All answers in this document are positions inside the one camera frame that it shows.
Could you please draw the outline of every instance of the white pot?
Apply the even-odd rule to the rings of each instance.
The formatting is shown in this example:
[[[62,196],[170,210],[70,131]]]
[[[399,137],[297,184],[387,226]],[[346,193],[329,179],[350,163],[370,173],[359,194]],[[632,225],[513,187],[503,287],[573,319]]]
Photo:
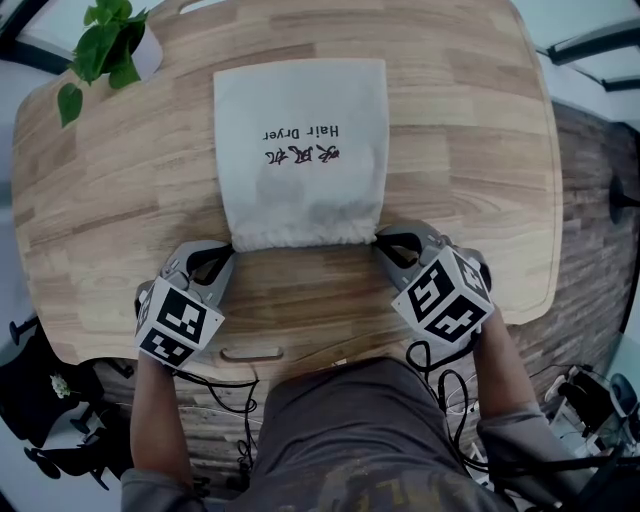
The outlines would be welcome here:
[[[148,24],[145,24],[144,35],[131,55],[131,60],[143,82],[149,80],[160,67],[162,47]]]

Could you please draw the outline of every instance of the floor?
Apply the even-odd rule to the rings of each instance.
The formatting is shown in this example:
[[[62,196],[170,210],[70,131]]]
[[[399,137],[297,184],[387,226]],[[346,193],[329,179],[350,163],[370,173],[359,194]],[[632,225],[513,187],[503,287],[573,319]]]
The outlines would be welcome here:
[[[634,132],[590,115],[554,105],[563,169],[564,223],[560,273],[555,302],[542,318],[510,332],[516,341],[542,398],[546,389],[568,365],[592,364],[604,372],[613,356],[617,333],[627,305],[638,247],[640,212],[628,211],[614,226],[609,220],[608,187],[613,174],[622,179],[631,196],[640,196],[638,158]],[[463,377],[473,376],[471,358],[452,366]],[[125,381],[108,369],[100,370],[106,398],[130,411],[135,378]],[[256,390],[258,409],[251,415],[257,435],[261,425],[268,383]],[[177,382],[181,416],[194,473],[210,478],[210,485],[224,488],[237,471],[235,443],[243,438],[241,418],[219,411],[202,388]],[[470,396],[475,381],[469,382]],[[246,391],[221,391],[229,405],[241,408]],[[450,403],[461,399],[458,393]],[[456,426],[459,416],[451,417]],[[463,444],[475,439],[472,415]]]

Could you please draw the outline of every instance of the white cloth bag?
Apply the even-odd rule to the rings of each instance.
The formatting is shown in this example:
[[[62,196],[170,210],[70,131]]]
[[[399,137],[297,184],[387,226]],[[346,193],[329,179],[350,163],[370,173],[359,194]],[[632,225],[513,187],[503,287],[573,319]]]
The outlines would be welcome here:
[[[370,243],[389,147],[385,63],[282,61],[215,73],[217,171],[234,248]]]

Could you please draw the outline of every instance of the forearm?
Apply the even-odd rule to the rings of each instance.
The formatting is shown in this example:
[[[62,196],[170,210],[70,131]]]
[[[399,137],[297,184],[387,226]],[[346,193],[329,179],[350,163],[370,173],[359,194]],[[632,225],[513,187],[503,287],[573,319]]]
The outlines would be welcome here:
[[[482,325],[473,356],[482,418],[508,414],[536,401],[524,363],[499,309]]]
[[[143,352],[133,399],[131,454],[136,469],[158,471],[193,485],[173,377]]]

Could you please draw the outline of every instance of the small white flower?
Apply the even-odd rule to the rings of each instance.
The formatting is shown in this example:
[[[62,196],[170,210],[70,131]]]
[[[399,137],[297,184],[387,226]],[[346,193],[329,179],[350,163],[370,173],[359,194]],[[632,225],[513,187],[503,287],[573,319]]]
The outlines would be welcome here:
[[[58,398],[64,398],[71,395],[71,389],[67,381],[65,381],[59,374],[51,375],[51,387],[58,395]]]

